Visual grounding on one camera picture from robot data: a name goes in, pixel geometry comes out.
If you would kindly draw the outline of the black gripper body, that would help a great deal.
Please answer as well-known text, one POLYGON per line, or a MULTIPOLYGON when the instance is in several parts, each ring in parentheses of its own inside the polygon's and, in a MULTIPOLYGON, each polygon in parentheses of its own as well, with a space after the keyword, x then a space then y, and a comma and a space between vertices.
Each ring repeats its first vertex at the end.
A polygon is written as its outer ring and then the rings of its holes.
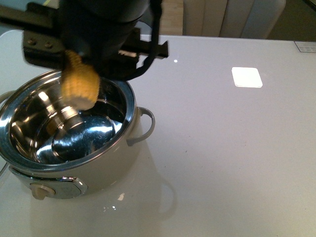
POLYGON ((23 30, 25 60, 64 69, 65 51, 107 79, 134 79, 156 58, 169 56, 159 44, 159 0, 62 0, 57 9, 34 2, 26 10, 0 8, 0 22, 23 30))

